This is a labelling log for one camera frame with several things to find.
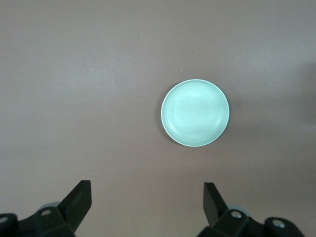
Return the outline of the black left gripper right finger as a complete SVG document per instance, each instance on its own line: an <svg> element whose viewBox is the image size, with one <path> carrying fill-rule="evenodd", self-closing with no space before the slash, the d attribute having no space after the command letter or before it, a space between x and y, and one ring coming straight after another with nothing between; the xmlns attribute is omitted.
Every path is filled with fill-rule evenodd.
<svg viewBox="0 0 316 237"><path fill-rule="evenodd" d="M204 183L203 209L209 226L200 237L264 237L264 225L254 221L244 212L230 209L214 183Z"/></svg>

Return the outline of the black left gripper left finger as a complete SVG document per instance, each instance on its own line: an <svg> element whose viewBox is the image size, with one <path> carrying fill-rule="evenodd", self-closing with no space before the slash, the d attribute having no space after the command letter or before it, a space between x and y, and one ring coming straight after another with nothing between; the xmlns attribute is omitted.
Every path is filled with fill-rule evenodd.
<svg viewBox="0 0 316 237"><path fill-rule="evenodd" d="M91 182L80 181L55 206L45 206L18 222L20 237L74 237L92 204Z"/></svg>

